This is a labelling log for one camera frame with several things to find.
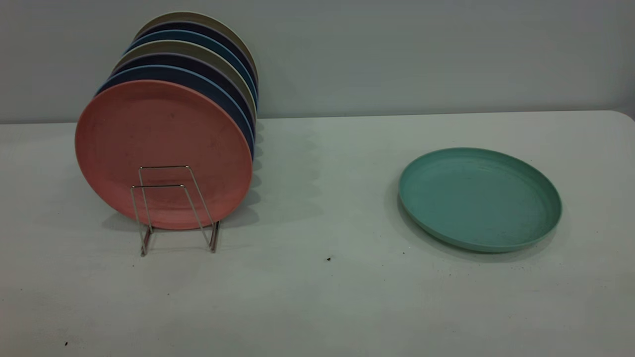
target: plate rack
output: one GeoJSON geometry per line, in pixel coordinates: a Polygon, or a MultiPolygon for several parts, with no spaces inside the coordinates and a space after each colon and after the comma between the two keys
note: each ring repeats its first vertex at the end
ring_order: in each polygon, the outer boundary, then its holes
{"type": "Polygon", "coordinates": [[[137,220],[137,226],[139,228],[139,237],[141,238],[141,256],[144,257],[148,253],[148,244],[150,242],[150,236],[154,232],[152,227],[152,221],[150,220],[150,212],[148,210],[148,204],[145,198],[145,190],[146,189],[183,189],[185,196],[187,197],[190,206],[192,207],[192,211],[194,212],[194,216],[196,217],[196,222],[199,225],[201,233],[203,234],[203,238],[205,239],[205,244],[210,248],[212,253],[216,252],[216,245],[218,243],[218,230],[220,229],[220,222],[214,222],[211,219],[210,211],[207,209],[207,204],[205,203],[205,199],[203,198],[203,194],[201,193],[201,189],[196,182],[196,177],[194,176],[194,170],[189,165],[179,165],[179,166],[141,166],[138,170],[139,174],[139,185],[134,185],[130,187],[130,196],[132,197],[132,207],[135,210],[135,218],[137,220]],[[203,224],[201,223],[201,219],[199,218],[198,212],[196,211],[196,207],[194,207],[194,203],[192,202],[192,196],[190,195],[187,187],[184,184],[172,184],[172,185],[144,185],[144,179],[142,172],[145,170],[174,170],[174,169],[187,169],[192,175],[192,181],[194,182],[194,186],[196,187],[196,191],[201,198],[201,202],[203,202],[203,208],[205,208],[205,213],[207,213],[207,217],[210,219],[211,230],[210,230],[210,238],[207,238],[207,234],[205,233],[205,229],[203,228],[203,224]],[[139,212],[137,210],[137,201],[135,199],[135,191],[141,190],[142,196],[144,198],[144,206],[145,206],[145,216],[148,218],[147,229],[143,230],[143,224],[139,221],[139,212]]]}

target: white table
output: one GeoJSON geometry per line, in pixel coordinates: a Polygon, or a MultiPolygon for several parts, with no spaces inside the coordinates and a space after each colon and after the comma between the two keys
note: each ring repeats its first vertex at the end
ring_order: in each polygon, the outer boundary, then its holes
{"type": "Polygon", "coordinates": [[[218,252],[161,232],[144,258],[136,223],[84,181],[74,128],[0,126],[0,356],[635,353],[623,114],[261,119],[253,189],[218,252]],[[483,255],[422,232],[399,174],[453,146],[542,171],[564,204],[556,233],[483,255]]]}

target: teal plate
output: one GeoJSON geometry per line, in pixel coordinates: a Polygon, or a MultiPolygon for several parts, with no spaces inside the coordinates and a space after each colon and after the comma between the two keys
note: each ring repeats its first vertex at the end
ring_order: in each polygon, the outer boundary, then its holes
{"type": "Polygon", "coordinates": [[[522,249],[545,238],[562,213],[540,171],[500,152],[457,147],[411,162],[399,179],[408,214],[429,234],[478,252],[522,249]]]}

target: navy blue plate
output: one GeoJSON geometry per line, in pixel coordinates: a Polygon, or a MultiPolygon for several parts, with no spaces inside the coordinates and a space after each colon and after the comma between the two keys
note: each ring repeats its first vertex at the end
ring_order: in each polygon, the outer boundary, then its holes
{"type": "Polygon", "coordinates": [[[125,71],[110,77],[108,81],[99,88],[95,95],[97,96],[99,93],[117,84],[138,81],[140,79],[154,79],[157,81],[181,84],[182,86],[196,90],[200,94],[203,94],[216,102],[216,104],[218,104],[229,114],[229,116],[232,117],[234,122],[240,128],[247,140],[247,144],[249,145],[249,150],[251,152],[251,159],[253,160],[253,135],[251,134],[249,120],[247,120],[247,117],[240,109],[240,106],[238,106],[238,104],[229,94],[227,94],[226,91],[200,74],[171,65],[143,65],[140,67],[126,69],[125,71]]]}
{"type": "Polygon", "coordinates": [[[143,37],[140,37],[135,42],[133,42],[130,47],[126,50],[126,52],[132,50],[135,47],[139,47],[144,43],[152,42],[152,41],[160,41],[164,39],[174,39],[179,41],[187,41],[191,43],[196,43],[200,46],[203,46],[211,51],[218,53],[222,58],[228,61],[240,75],[244,78],[244,81],[247,82],[251,94],[253,95],[254,101],[258,103],[258,90],[253,81],[253,76],[248,72],[247,68],[244,64],[238,59],[238,57],[231,52],[227,47],[219,43],[218,41],[205,36],[198,34],[192,31],[186,30],[164,30],[153,32],[143,37]]]}
{"type": "Polygon", "coordinates": [[[250,128],[252,130],[251,133],[254,134],[253,130],[255,118],[253,115],[254,113],[251,112],[249,105],[247,104],[247,99],[245,99],[234,83],[232,83],[232,81],[222,72],[194,57],[179,55],[176,53],[153,53],[150,55],[139,56],[119,66],[110,76],[115,76],[117,73],[123,72],[126,69],[153,64],[172,65],[174,67],[188,69],[216,83],[219,87],[226,91],[236,103],[238,103],[243,113],[248,115],[251,124],[250,128]]]}
{"type": "Polygon", "coordinates": [[[240,49],[240,47],[238,47],[238,45],[236,45],[234,41],[229,39],[229,37],[225,36],[225,34],[215,29],[212,29],[211,27],[200,24],[198,22],[191,22],[191,21],[163,22],[162,24],[158,24],[147,29],[143,33],[139,34],[137,38],[141,38],[145,35],[152,34],[159,31],[164,31],[164,30],[192,31],[192,32],[205,35],[211,39],[218,41],[220,44],[230,49],[231,52],[236,54],[238,59],[240,59],[240,61],[244,64],[244,66],[247,68],[247,70],[251,74],[251,77],[254,79],[255,83],[258,84],[258,77],[256,77],[256,72],[252,68],[252,63],[249,61],[249,58],[247,58],[247,56],[240,49]]]}

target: beige plate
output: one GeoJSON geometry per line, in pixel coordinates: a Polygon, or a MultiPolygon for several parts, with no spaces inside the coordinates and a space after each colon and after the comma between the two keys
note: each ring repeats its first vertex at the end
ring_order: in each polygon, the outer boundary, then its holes
{"type": "Polygon", "coordinates": [[[222,74],[225,74],[227,78],[232,81],[232,83],[234,83],[236,88],[238,88],[245,99],[247,99],[247,105],[249,105],[249,109],[254,114],[254,121],[256,120],[256,102],[251,95],[249,87],[247,87],[247,83],[245,83],[240,73],[238,73],[234,66],[232,66],[228,61],[216,54],[216,52],[211,51],[203,46],[199,46],[198,44],[177,40],[161,40],[148,42],[142,44],[139,47],[133,48],[131,51],[126,52],[123,57],[121,57],[117,65],[115,65],[115,69],[119,68],[119,66],[123,65],[129,60],[144,55],[151,55],[153,53],[176,53],[179,55],[190,56],[218,69],[222,74]]]}
{"type": "Polygon", "coordinates": [[[253,60],[253,57],[251,55],[251,52],[249,51],[249,48],[247,48],[247,45],[245,45],[243,40],[240,37],[238,37],[238,35],[234,31],[232,31],[232,29],[230,29],[228,26],[226,26],[222,22],[216,20],[215,18],[211,18],[207,15],[204,15],[202,13],[194,13],[189,11],[177,11],[173,13],[166,13],[156,18],[153,18],[152,20],[148,21],[148,23],[145,24],[139,30],[139,32],[137,32],[133,42],[137,40],[139,38],[139,35],[141,35],[141,33],[145,32],[147,29],[150,29],[151,27],[159,25],[163,22],[172,22],[172,21],[197,22],[201,25],[211,27],[212,29],[215,29],[216,31],[219,31],[221,34],[227,36],[227,38],[229,38],[234,43],[236,43],[236,46],[238,46],[247,56],[247,58],[251,62],[251,66],[253,67],[254,74],[256,75],[255,81],[256,83],[259,82],[258,70],[256,69],[256,63],[253,60]]]}

